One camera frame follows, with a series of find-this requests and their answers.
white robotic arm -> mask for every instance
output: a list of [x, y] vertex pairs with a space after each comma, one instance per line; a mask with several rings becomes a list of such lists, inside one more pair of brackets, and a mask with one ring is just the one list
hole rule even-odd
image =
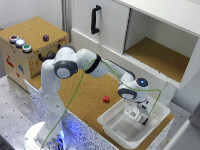
[[[40, 88], [40, 98], [46, 108], [47, 113], [45, 117], [45, 124], [37, 134], [37, 140], [40, 145], [44, 142], [45, 138], [65, 110], [64, 104], [57, 93], [60, 89], [60, 79], [71, 77], [73, 74], [78, 72], [78, 69], [84, 70], [88, 63], [94, 59], [95, 61], [88, 66], [88, 69], [85, 70], [85, 73], [96, 78], [102, 77], [107, 72], [111, 72], [110, 68], [106, 65], [108, 64], [114, 70], [120, 80], [129, 87], [140, 90], [148, 90], [148, 82], [146, 79], [135, 79], [135, 75], [132, 72], [123, 69], [109, 60], [101, 60], [100, 56], [87, 49], [81, 49], [76, 52], [71, 46], [61, 47], [53, 60], [46, 60], [42, 64], [42, 87]], [[132, 110], [133, 105], [137, 105], [148, 112], [146, 91], [129, 89], [120, 82], [118, 94], [130, 104], [130, 106], [124, 111], [125, 114], [130, 115], [130, 110]], [[141, 122], [142, 116], [140, 113], [138, 113], [138, 111], [138, 109], [135, 110], [135, 114], [134, 116], [132, 115], [132, 119], [136, 119], [138, 122]], [[51, 142], [52, 139], [55, 139], [56, 136], [59, 136], [61, 131], [62, 123], [60, 123], [54, 129], [46, 143]]]

cork board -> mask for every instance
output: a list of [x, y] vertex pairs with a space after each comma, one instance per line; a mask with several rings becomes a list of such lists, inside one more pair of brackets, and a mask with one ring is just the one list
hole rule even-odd
[[149, 38], [144, 38], [125, 53], [178, 82], [181, 82], [190, 60]]
[[[68, 34], [40, 17], [35, 17], [14, 26], [0, 30], [0, 37], [9, 43], [9, 38], [17, 35], [32, 46], [33, 51], [42, 48]], [[43, 36], [49, 35], [49, 41], [44, 42]]]
[[[79, 70], [78, 73], [73, 75], [71, 78], [61, 80], [61, 89], [58, 93], [65, 106], [67, 106], [72, 97], [82, 73], [83, 71]], [[31, 79], [29, 83], [39, 89], [41, 87], [40, 78], [41, 76], [39, 75]], [[117, 89], [118, 82], [108, 75], [101, 78], [93, 78], [90, 75], [85, 74], [80, 89], [70, 105], [69, 110], [108, 141], [113, 143], [119, 149], [124, 150], [124, 148], [104, 133], [102, 126], [97, 122], [97, 118], [101, 114], [121, 100], [121, 97], [117, 94]], [[110, 103], [103, 103], [104, 95], [110, 97]], [[136, 150], [146, 149], [172, 119], [173, 115], [168, 115]]]

green wire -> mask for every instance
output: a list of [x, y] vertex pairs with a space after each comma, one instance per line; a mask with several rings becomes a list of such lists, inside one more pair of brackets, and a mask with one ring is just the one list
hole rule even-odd
[[[85, 68], [84, 71], [83, 71], [83, 74], [82, 74], [82, 76], [81, 76], [81, 79], [80, 79], [80, 81], [79, 81], [79, 84], [78, 84], [78, 86], [77, 86], [77, 88], [76, 88], [76, 90], [75, 90], [75, 92], [74, 92], [72, 98], [71, 98], [71, 100], [69, 101], [69, 103], [67, 104], [67, 107], [65, 108], [65, 111], [63, 112], [61, 118], [58, 120], [58, 122], [56, 123], [56, 125], [53, 127], [53, 129], [50, 131], [50, 133], [48, 134], [48, 136], [47, 136], [46, 139], [44, 140], [44, 142], [43, 142], [43, 144], [42, 144], [40, 150], [42, 150], [42, 148], [44, 147], [45, 142], [47, 141], [47, 139], [49, 138], [49, 136], [51, 135], [51, 133], [53, 132], [53, 130], [57, 127], [57, 125], [58, 125], [58, 124], [60, 123], [60, 121], [63, 119], [63, 117], [64, 117], [66, 111], [68, 110], [70, 104], [72, 103], [74, 97], [76, 96], [76, 93], [77, 93], [78, 90], [79, 90], [80, 84], [81, 84], [81, 82], [82, 82], [82, 80], [83, 80], [83, 76], [84, 76], [84, 74], [85, 74], [85, 71], [87, 70], [87, 68], [89, 67], [89, 65], [90, 65], [92, 62], [94, 62], [95, 60], [96, 60], [96, 59], [93, 59], [92, 61], [90, 61], [90, 62], [87, 64], [86, 68]], [[159, 91], [159, 95], [158, 95], [158, 97], [157, 97], [157, 99], [156, 99], [156, 101], [155, 101], [155, 103], [154, 103], [154, 105], [153, 105], [153, 107], [152, 107], [152, 109], [151, 109], [151, 111], [150, 111], [150, 113], [149, 113], [149, 116], [148, 116], [148, 118], [149, 118], [149, 117], [151, 116], [151, 113], [152, 113], [152, 111], [153, 111], [153, 109], [154, 109], [156, 103], [158, 102], [158, 100], [159, 100], [159, 98], [160, 98], [161, 91], [160, 91], [159, 89], [140, 90], [140, 89], [131, 88], [131, 87], [129, 87], [128, 85], [126, 85], [125, 83], [123, 83], [123, 82], [120, 80], [120, 78], [117, 76], [117, 74], [114, 72], [114, 70], [113, 70], [106, 62], [104, 62], [103, 60], [101, 60], [101, 61], [102, 61], [106, 66], [108, 66], [108, 68], [112, 71], [112, 73], [115, 75], [115, 77], [117, 78], [117, 80], [118, 80], [119, 82], [121, 82], [123, 85], [125, 85], [126, 87], [128, 87], [129, 89], [132, 89], [132, 90], [135, 90], [135, 91]]]

cardboard box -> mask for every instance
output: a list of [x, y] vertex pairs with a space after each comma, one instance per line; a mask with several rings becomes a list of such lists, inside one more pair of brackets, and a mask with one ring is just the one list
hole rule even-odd
[[[23, 53], [22, 49], [10, 44], [10, 36], [17, 35], [32, 46], [31, 53]], [[43, 36], [49, 35], [49, 41], [43, 41]], [[56, 53], [58, 48], [69, 44], [66, 32], [48, 23], [40, 17], [35, 17], [0, 31], [0, 50], [9, 77], [25, 90], [27, 81], [40, 74], [42, 61], [38, 54], [47, 57], [50, 52]]]

cabinet handle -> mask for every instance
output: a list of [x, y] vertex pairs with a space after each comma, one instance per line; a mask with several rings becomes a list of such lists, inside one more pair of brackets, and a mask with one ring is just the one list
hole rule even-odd
[[101, 7], [96, 5], [96, 8], [92, 10], [92, 24], [91, 24], [91, 31], [92, 34], [98, 33], [100, 30], [96, 28], [96, 12], [101, 10]]
[[38, 57], [39, 57], [39, 59], [40, 59], [42, 62], [44, 62], [44, 61], [47, 60], [47, 59], [54, 59], [55, 56], [56, 56], [56, 53], [54, 53], [54, 52], [49, 52], [49, 53], [47, 54], [47, 57], [43, 57], [42, 54], [38, 54]]

